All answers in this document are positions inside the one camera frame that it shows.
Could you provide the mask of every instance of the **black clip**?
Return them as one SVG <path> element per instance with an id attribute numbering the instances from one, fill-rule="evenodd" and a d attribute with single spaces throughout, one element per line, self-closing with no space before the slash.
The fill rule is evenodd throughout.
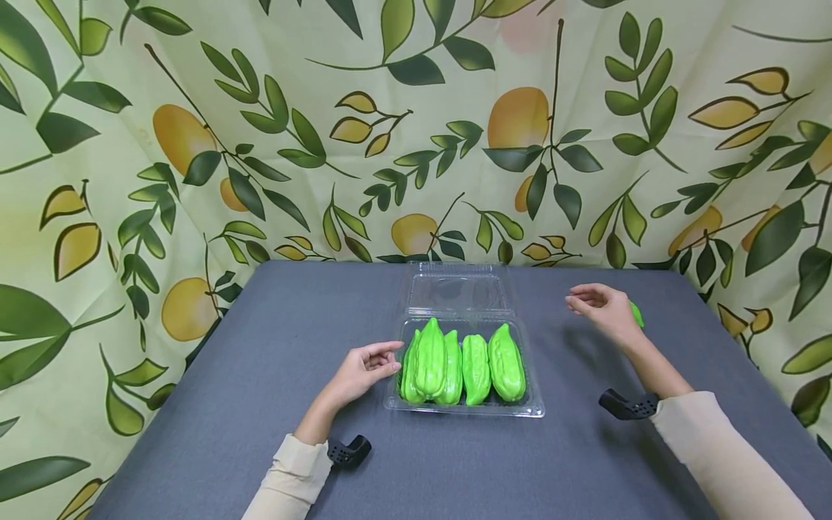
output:
<path id="1" fill-rule="evenodd" d="M 331 438 L 326 455 L 336 468 L 350 469 L 357 468 L 367 458 L 371 449 L 373 445 L 364 435 L 358 435 L 353 442 L 349 443 L 349 446 L 344 446 L 339 440 Z"/>
<path id="2" fill-rule="evenodd" d="M 608 389 L 598 399 L 600 404 L 613 417 L 622 421 L 632 421 L 648 418 L 658 410 L 659 396 L 653 393 L 644 394 L 637 402 L 632 403 L 613 389 Z"/>

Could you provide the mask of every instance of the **fabric backdrop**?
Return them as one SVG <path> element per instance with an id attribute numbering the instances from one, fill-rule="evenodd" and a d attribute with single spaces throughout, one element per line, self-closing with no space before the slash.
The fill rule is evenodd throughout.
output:
<path id="1" fill-rule="evenodd" d="M 831 62 L 825 0 L 0 0 L 0 517 L 268 259 L 679 270 L 829 454 Z"/>

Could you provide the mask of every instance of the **sleeve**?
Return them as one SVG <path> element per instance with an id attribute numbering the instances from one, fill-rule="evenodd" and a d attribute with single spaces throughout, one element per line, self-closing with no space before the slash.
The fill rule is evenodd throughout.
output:
<path id="1" fill-rule="evenodd" d="M 734 429 L 713 393 L 664 399 L 651 420 L 720 518 L 812 518 L 780 475 Z"/>
<path id="2" fill-rule="evenodd" d="M 302 520 L 332 468 L 328 443 L 309 446 L 286 435 L 243 520 Z"/>

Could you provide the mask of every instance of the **yellow leaf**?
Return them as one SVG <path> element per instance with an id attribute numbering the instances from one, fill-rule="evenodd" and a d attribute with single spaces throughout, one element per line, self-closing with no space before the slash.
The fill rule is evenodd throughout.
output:
<path id="1" fill-rule="evenodd" d="M 563 246 L 567 244 L 567 239 L 560 235 L 547 235 L 541 236 L 540 238 L 547 240 L 555 249 L 562 249 Z"/>
<path id="2" fill-rule="evenodd" d="M 723 97 L 710 102 L 688 117 L 697 123 L 719 130 L 735 128 L 754 119 L 760 109 L 744 97 Z"/>
<path id="3" fill-rule="evenodd" d="M 312 242 L 310 242 L 305 236 L 287 236 L 286 239 L 292 240 L 294 243 L 307 251 L 312 251 Z"/>
<path id="4" fill-rule="evenodd" d="M 275 253 L 283 255 L 289 260 L 306 260 L 306 255 L 293 245 L 282 245 L 275 250 Z"/>
<path id="5" fill-rule="evenodd" d="M 760 94 L 773 96 L 785 92 L 789 86 L 789 73 L 782 67 L 766 67 L 735 77 L 726 83 L 742 83 Z"/>
<path id="6" fill-rule="evenodd" d="M 717 150 L 728 150 L 729 148 L 736 148 L 738 146 L 747 145 L 759 136 L 762 136 L 766 130 L 769 129 L 771 123 L 774 121 L 763 121 L 755 125 L 747 127 L 745 130 L 740 130 L 733 136 L 725 139 L 716 147 Z"/>
<path id="7" fill-rule="evenodd" d="M 721 304 L 716 304 L 716 309 L 720 313 L 722 326 L 728 329 L 728 334 L 730 334 L 732 338 L 739 336 L 740 333 L 748 327 L 748 324 L 742 318 L 732 313 Z"/>
<path id="8" fill-rule="evenodd" d="M 55 243 L 55 281 L 59 282 L 92 262 L 102 246 L 102 233 L 91 222 L 70 225 Z"/>
<path id="9" fill-rule="evenodd" d="M 67 504 L 67 506 L 63 509 L 63 512 L 58 516 L 57 520 L 65 520 L 69 518 L 75 511 L 81 508 L 82 505 L 87 503 L 87 500 L 92 497 L 92 495 L 96 494 L 98 488 L 102 485 L 102 480 L 100 478 L 94 478 L 90 482 L 86 483 L 81 491 L 78 492 L 77 495 Z"/>
<path id="10" fill-rule="evenodd" d="M 356 119 L 355 117 L 345 117 L 341 121 L 335 123 L 335 127 L 332 129 L 332 133 L 329 134 L 329 137 L 335 139 L 336 141 L 364 142 L 372 130 L 373 127 L 360 119 Z"/>
<path id="11" fill-rule="evenodd" d="M 85 209 L 84 202 L 78 196 L 75 188 L 69 185 L 59 186 L 49 194 L 47 203 L 43 205 L 41 229 L 56 216 L 75 215 Z"/>
<path id="12" fill-rule="evenodd" d="M 338 102 L 337 106 L 348 106 L 355 111 L 359 111 L 362 114 L 372 114 L 376 110 L 375 102 L 373 98 L 361 91 L 351 92 L 344 96 L 344 98 Z"/>
<path id="13" fill-rule="evenodd" d="M 387 145 L 390 143 L 390 134 L 381 134 L 376 136 L 367 146 L 365 157 L 377 156 L 379 153 L 387 150 Z"/>
<path id="14" fill-rule="evenodd" d="M 526 246 L 526 249 L 522 251 L 525 256 L 528 256 L 532 260 L 545 260 L 548 257 L 552 256 L 552 253 L 546 249 L 545 245 L 538 244 L 537 242 L 533 242 Z"/>

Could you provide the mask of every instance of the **table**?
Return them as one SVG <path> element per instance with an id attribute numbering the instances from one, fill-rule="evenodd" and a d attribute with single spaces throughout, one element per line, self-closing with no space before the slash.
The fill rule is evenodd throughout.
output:
<path id="1" fill-rule="evenodd" d="M 639 305 L 646 333 L 817 517 L 832 511 L 832 464 L 677 273 L 512 268 L 546 404 L 544 418 L 474 418 L 384 409 L 382 384 L 333 435 L 373 451 L 336 473 L 309 518 L 714 518 L 648 421 L 596 404 L 642 390 L 626 361 L 565 309 L 598 281 Z M 261 265 L 92 509 L 91 520 L 239 518 L 284 435 L 346 350 L 393 339 L 403 265 Z"/>

